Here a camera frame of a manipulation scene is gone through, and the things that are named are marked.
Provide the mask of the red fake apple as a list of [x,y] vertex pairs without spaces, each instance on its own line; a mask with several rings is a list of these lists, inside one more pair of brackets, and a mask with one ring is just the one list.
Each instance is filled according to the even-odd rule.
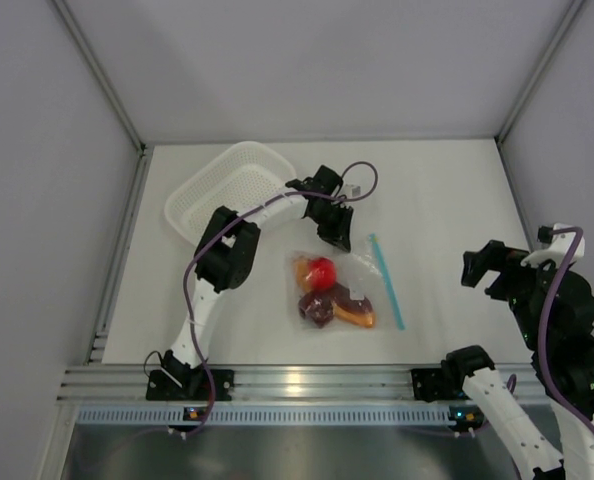
[[335,263],[326,257],[309,259],[305,281],[311,291],[325,291],[332,288],[337,282]]

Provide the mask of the clear zip top bag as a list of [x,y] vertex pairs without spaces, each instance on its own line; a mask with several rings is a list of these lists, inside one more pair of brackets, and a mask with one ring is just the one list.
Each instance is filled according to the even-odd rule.
[[[361,328],[344,321],[334,319],[324,328],[317,328],[311,322],[302,319],[298,313],[297,303],[301,292],[297,286],[293,271],[292,261],[297,257],[327,257],[338,268],[340,282],[351,289],[363,293],[372,303],[376,322],[373,328]],[[285,261],[288,313],[296,325],[304,330],[322,333],[341,332],[377,332],[396,331],[404,332],[406,322],[402,313],[400,302],[394,291],[390,273],[379,243],[374,234],[369,234],[355,245],[350,253],[333,251],[331,249],[320,252],[292,251]]]

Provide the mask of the dark maroon fake fig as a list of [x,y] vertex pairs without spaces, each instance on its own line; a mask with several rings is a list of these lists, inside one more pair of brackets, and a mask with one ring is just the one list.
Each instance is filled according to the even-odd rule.
[[317,328],[324,328],[334,318],[332,301],[322,292],[311,291],[298,301],[298,312],[302,319],[311,322]]

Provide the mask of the orange maroon fake fruit slice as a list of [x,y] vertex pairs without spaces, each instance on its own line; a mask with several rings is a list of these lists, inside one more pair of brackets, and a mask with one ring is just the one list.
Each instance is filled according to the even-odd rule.
[[[311,292],[305,281],[305,277],[307,274],[307,262],[313,258],[318,257],[300,256],[292,261],[292,271],[295,282],[300,289],[301,297]],[[373,328],[376,322],[376,313],[371,301],[357,289],[351,289],[341,283],[337,266],[336,270],[337,282],[335,285],[328,290],[318,291],[327,295],[332,301],[334,307],[333,320],[338,319],[361,328]]]

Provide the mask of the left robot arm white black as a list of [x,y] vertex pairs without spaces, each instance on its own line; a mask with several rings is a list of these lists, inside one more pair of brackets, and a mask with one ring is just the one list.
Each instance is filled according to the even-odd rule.
[[159,356],[149,373],[149,401],[192,400],[209,385],[216,397],[214,376],[206,361],[214,327],[226,293],[239,288],[252,271],[261,234],[303,218],[316,225],[318,237],[336,249],[351,250],[353,208],[341,194],[344,179],[321,166],[314,176],[294,179],[269,199],[245,213],[226,206],[212,214],[183,276],[187,317],[172,346]]

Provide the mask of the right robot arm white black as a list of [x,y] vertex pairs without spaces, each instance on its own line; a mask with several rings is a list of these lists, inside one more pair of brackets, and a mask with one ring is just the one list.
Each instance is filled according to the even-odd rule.
[[578,227],[548,228],[547,246],[528,252],[491,240],[463,255],[462,285],[486,289],[512,312],[531,365],[555,415],[561,446],[553,447],[524,412],[489,354],[473,345],[441,362],[445,388],[467,397],[510,454],[523,479],[594,479],[594,295],[572,271],[583,256]]

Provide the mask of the white perforated plastic basket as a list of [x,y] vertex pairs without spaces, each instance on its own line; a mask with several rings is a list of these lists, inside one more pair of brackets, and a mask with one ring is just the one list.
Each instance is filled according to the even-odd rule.
[[164,217],[196,246],[218,207],[245,212],[295,178],[293,165],[275,150],[255,141],[239,142],[173,191],[165,202]]

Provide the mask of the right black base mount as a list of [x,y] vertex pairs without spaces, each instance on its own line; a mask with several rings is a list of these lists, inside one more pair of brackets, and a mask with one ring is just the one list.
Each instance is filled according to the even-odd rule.
[[414,368],[410,374],[416,400],[430,403],[452,398],[451,386],[441,368]]

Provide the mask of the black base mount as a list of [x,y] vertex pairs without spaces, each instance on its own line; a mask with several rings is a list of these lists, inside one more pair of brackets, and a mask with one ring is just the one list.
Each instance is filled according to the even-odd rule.
[[451,386],[441,368],[414,368],[410,374],[416,400],[430,403],[452,398]]
[[229,369],[213,369],[214,390],[211,390],[208,374],[202,370],[191,371],[185,380],[177,380],[163,369],[149,373],[145,398],[148,401],[230,401],[230,387],[234,384],[235,372]]

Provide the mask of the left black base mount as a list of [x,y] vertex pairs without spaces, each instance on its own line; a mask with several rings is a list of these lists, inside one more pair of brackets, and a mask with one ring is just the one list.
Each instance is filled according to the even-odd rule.
[[213,369],[214,390],[211,390],[208,374],[202,370],[191,371],[185,380],[177,380],[163,369],[149,373],[145,398],[148,401],[230,401],[230,387],[234,384],[235,372],[229,369]]

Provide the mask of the aluminium mounting rail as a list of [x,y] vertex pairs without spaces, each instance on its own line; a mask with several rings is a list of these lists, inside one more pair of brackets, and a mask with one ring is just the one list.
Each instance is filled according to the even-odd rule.
[[[231,380],[219,380],[243,402],[396,402],[414,399],[406,365],[231,366]],[[145,399],[147,377],[138,366],[88,365],[66,370],[57,391],[64,403],[119,403]]]

